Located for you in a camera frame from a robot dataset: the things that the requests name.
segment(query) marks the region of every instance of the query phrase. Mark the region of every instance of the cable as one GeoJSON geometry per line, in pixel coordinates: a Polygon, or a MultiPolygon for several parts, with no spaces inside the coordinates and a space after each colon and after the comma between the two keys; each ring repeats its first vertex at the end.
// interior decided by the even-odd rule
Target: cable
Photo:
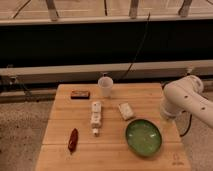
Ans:
{"type": "Polygon", "coordinates": [[[186,131],[183,134],[180,134],[180,137],[184,137],[189,132],[189,130],[191,128],[191,124],[192,124],[192,114],[190,114],[189,123],[188,123],[188,127],[187,127],[186,131]]]}
{"type": "Polygon", "coordinates": [[[16,79],[16,82],[19,84],[20,88],[24,91],[26,100],[29,101],[30,99],[33,98],[36,102],[38,102],[38,99],[35,96],[33,96],[33,94],[27,88],[27,86],[24,83],[20,82],[20,80],[17,77],[15,79],[16,79]]]}
{"type": "Polygon", "coordinates": [[[27,4],[30,3],[30,1],[31,0],[26,1],[21,7],[19,7],[19,9],[16,11],[16,13],[13,15],[12,18],[15,19],[19,15],[19,13],[21,12],[21,10],[23,10],[23,8],[26,7],[27,4]]]}
{"type": "Polygon", "coordinates": [[[206,0],[206,2],[208,2],[210,5],[213,5],[213,2],[206,0]]]}
{"type": "Polygon", "coordinates": [[[138,47],[138,49],[137,49],[137,51],[136,51],[136,54],[135,54],[135,56],[134,56],[134,58],[133,58],[133,60],[132,60],[132,62],[131,62],[131,64],[130,64],[129,68],[125,71],[125,73],[124,73],[124,74],[121,76],[121,78],[118,79],[118,80],[124,79],[124,78],[127,76],[127,74],[129,73],[130,69],[132,68],[133,64],[135,63],[135,61],[136,61],[136,59],[137,59],[137,57],[138,57],[140,51],[142,50],[142,48],[143,48],[143,46],[144,46],[144,43],[145,43],[145,40],[146,40],[146,36],[147,36],[147,33],[148,33],[148,26],[149,26],[150,15],[151,15],[151,14],[149,13],[149,15],[148,15],[148,17],[147,17],[146,26],[145,26],[145,32],[144,32],[144,35],[143,35],[143,37],[142,37],[142,40],[141,40],[141,42],[140,42],[140,44],[139,44],[139,47],[138,47]]]}

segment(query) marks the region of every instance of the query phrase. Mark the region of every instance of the red chili pepper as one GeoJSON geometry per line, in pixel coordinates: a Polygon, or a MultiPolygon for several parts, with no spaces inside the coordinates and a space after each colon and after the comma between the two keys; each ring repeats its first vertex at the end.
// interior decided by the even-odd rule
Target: red chili pepper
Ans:
{"type": "Polygon", "coordinates": [[[70,135],[70,140],[68,144],[68,149],[70,150],[71,153],[75,151],[77,142],[78,142],[78,130],[75,128],[73,129],[70,135]]]}

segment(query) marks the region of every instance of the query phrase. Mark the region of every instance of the concrete floor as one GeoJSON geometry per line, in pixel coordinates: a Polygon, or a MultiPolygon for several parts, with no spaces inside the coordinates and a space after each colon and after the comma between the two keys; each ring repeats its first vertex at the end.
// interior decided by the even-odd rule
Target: concrete floor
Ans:
{"type": "MultiPolygon", "coordinates": [[[[205,93],[213,100],[213,93],[205,93]]],[[[0,104],[0,170],[33,171],[53,101],[0,104]]],[[[176,120],[180,133],[189,115],[176,120]]],[[[193,117],[189,133],[182,138],[192,171],[212,171],[213,131],[193,117]]]]}

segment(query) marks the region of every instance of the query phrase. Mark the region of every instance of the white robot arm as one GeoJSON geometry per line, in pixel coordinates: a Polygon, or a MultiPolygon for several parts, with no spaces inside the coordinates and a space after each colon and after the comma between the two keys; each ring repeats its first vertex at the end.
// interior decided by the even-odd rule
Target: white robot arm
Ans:
{"type": "Polygon", "coordinates": [[[213,128],[213,102],[200,95],[203,89],[203,82],[194,75],[167,84],[160,103],[161,115],[175,118],[187,111],[213,128]]]}

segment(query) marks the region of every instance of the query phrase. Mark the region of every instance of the wooden table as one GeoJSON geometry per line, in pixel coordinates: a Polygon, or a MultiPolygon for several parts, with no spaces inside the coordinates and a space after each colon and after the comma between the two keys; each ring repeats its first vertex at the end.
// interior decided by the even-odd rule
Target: wooden table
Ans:
{"type": "Polygon", "coordinates": [[[57,90],[46,128],[36,171],[189,171],[190,165],[174,122],[165,122],[159,115],[162,97],[158,83],[115,84],[111,98],[102,98],[95,84],[64,84],[57,90]],[[72,90],[89,90],[89,100],[71,100],[72,90]],[[94,137],[90,126],[91,103],[103,104],[100,136],[94,137]],[[151,158],[135,155],[125,141],[124,121],[118,104],[128,102],[136,118],[156,124],[163,143],[151,158]],[[71,131],[77,128],[77,150],[71,155],[67,144],[71,131]]]}

